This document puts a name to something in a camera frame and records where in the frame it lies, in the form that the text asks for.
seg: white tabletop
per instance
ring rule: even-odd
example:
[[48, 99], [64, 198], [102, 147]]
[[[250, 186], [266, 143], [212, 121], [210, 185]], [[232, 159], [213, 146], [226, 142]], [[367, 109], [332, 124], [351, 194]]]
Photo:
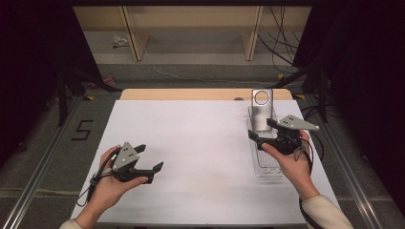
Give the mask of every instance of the white tabletop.
[[[139, 169], [164, 162], [152, 184], [125, 194], [98, 222], [120, 225], [272, 226], [304, 224], [298, 195], [284, 178], [256, 177], [247, 136], [249, 101], [119, 100], [111, 113], [85, 191], [111, 146], [146, 144]], [[274, 101], [278, 119], [302, 118], [293, 100]], [[312, 178], [338, 206], [317, 154]], [[82, 208], [76, 206], [75, 218]]]

